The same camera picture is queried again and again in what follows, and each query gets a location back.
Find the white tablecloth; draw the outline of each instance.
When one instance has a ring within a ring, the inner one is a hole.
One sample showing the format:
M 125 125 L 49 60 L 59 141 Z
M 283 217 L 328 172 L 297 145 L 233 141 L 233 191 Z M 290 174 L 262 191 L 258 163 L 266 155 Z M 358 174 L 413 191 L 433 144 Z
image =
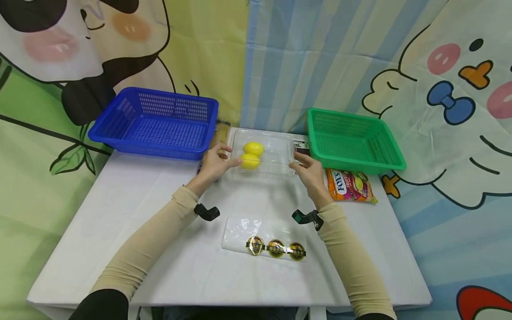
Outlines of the white tablecloth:
M 87 296 L 123 242 L 195 174 L 197 167 L 174 160 L 114 152 L 34 283 L 34 306 L 74 307 Z M 227 217 L 282 220 L 308 213 L 313 204 L 298 177 L 248 183 L 236 173 L 201 198 L 221 216 L 197 218 L 160 258 L 136 292 L 132 305 L 328 306 L 350 310 L 342 283 L 312 224 L 307 262 L 253 257 L 221 248 Z M 432 298 L 377 176 L 370 177 L 379 203 L 340 202 L 377 265 L 393 305 L 426 306 Z

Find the clear plastic bag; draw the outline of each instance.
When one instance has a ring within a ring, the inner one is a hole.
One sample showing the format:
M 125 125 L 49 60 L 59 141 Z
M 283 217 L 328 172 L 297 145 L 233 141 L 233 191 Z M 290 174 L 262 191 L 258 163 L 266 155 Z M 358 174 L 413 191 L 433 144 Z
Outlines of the clear plastic bag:
M 244 154 L 244 146 L 250 142 L 257 142 L 264 148 L 259 156 L 260 165 L 255 170 L 237 170 L 245 175 L 253 174 L 281 174 L 293 175 L 288 164 L 293 161 L 293 140 L 287 134 L 271 133 L 258 130 L 238 129 L 234 134 L 232 158 L 239 158 Z
M 306 261 L 308 244 L 299 225 L 229 217 L 222 248 L 274 259 Z

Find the person's left hand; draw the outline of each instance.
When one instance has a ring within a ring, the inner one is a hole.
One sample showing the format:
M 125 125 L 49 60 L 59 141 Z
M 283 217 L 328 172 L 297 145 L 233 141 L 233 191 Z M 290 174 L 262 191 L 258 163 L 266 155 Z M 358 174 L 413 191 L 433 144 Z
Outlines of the person's left hand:
M 223 174 L 230 168 L 239 166 L 242 159 L 226 160 L 227 155 L 220 153 L 220 150 L 232 152 L 232 148 L 223 143 L 217 143 L 213 148 L 208 150 L 203 158 L 203 166 L 201 171 L 186 186 L 199 197 Z

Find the round sticker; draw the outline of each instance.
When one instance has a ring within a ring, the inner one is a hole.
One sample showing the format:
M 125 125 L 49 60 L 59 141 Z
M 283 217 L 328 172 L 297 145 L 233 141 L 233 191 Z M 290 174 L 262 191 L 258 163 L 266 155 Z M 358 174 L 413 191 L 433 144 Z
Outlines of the round sticker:
M 290 252 L 288 253 L 290 254 L 290 258 L 295 261 L 300 261 L 306 256 L 306 250 L 299 242 L 290 243 Z
M 280 258 L 286 253 L 285 245 L 277 239 L 270 240 L 267 251 L 272 258 Z
M 265 250 L 265 245 L 263 244 L 263 239 L 258 236 L 252 236 L 245 243 L 245 247 L 252 255 L 258 255 L 261 251 Z

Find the blue striped backdrop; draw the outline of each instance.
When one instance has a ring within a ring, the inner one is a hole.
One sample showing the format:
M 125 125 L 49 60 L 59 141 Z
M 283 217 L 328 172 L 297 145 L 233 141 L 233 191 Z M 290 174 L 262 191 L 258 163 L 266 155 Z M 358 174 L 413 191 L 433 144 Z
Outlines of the blue striped backdrop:
M 361 100 L 372 78 L 396 67 L 445 3 L 251 0 L 241 126 L 304 133 L 312 106 L 368 115 Z M 401 198 L 390 200 L 434 300 L 399 319 L 459 319 L 456 296 L 466 285 L 512 300 L 512 198 L 467 210 L 429 185 L 397 187 Z
M 312 106 L 358 113 L 372 78 L 446 0 L 252 0 L 241 126 L 305 131 Z

